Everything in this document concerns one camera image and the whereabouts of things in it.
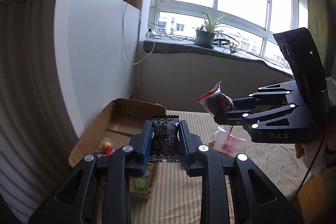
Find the right hand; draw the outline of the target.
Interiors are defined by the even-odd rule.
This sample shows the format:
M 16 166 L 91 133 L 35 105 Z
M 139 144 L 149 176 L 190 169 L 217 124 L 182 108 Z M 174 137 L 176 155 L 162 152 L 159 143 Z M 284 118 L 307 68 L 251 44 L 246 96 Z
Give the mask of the right hand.
M 313 176 L 318 175 L 323 168 L 335 167 L 335 131 L 327 133 L 322 145 L 320 140 L 315 140 L 312 143 L 295 144 L 294 147 L 296 158 L 302 159 L 307 168 L 321 147 L 310 170 Z

